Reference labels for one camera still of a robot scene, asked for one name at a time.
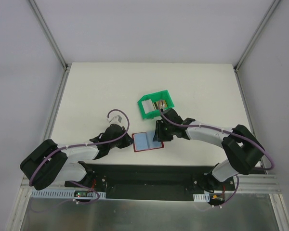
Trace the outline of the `red leather card holder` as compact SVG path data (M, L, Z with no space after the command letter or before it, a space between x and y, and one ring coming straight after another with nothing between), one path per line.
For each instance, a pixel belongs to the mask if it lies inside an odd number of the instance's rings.
M163 142L153 141L154 135L155 135L154 131L133 133L132 138L134 140L133 143L134 152L137 153L164 148Z

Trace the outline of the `green plastic bin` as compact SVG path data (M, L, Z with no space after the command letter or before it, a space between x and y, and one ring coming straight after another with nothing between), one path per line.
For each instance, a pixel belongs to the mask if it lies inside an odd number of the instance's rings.
M174 103L167 90L147 94L137 102L141 118L153 119L159 116L158 103L162 101L162 109L173 108Z

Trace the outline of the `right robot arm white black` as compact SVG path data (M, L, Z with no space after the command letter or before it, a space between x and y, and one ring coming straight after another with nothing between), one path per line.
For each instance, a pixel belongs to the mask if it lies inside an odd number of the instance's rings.
M227 129L215 127L192 118L183 120L174 109L167 109L156 121L153 140L167 142L174 136L202 141L224 150L226 160L218 163L207 177L207 184L213 190L222 187L230 177L250 174L264 156L263 147L244 125Z

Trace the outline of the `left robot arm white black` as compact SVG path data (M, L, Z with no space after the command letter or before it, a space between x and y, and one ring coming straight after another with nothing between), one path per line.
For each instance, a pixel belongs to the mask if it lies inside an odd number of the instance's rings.
M111 149L123 149L133 143L124 127L112 124L105 132L82 144L60 147L47 139L21 162L20 169L29 179L29 185L38 191L61 181L66 185L74 181L81 187L92 188L95 173L86 161L101 159Z

